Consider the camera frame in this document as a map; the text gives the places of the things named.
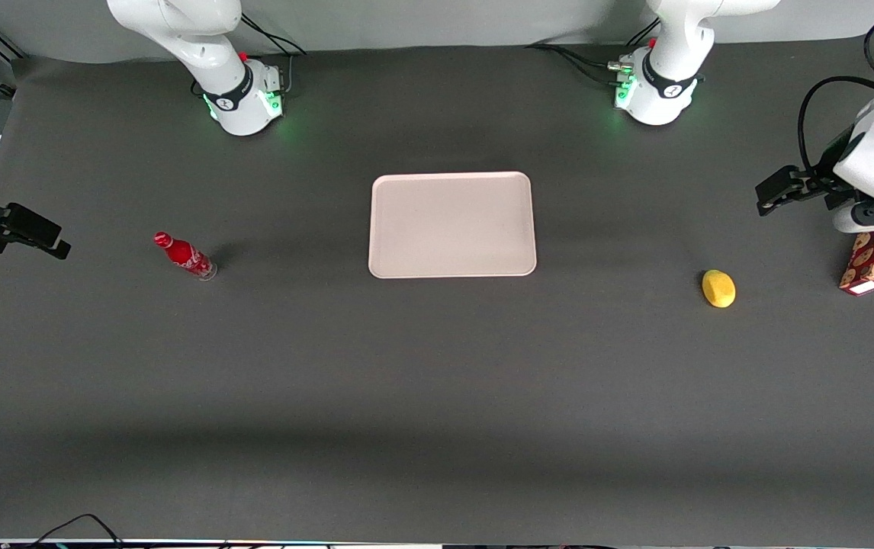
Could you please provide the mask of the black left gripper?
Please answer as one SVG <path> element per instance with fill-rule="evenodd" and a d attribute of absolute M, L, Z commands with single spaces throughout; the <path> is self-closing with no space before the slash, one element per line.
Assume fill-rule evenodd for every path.
<path fill-rule="evenodd" d="M 808 190 L 818 197 L 824 197 L 828 210 L 837 209 L 850 201 L 861 201 L 861 192 L 856 191 L 844 178 L 834 173 L 834 166 L 848 153 L 848 146 L 853 128 L 847 128 L 835 136 L 824 148 L 820 159 L 809 159 L 805 139 L 800 138 L 800 156 L 804 164 L 804 172 L 808 177 L 800 176 L 796 166 L 786 165 L 776 170 L 755 187 L 758 201 L 758 215 L 765 217 L 776 208 L 805 201 Z"/>

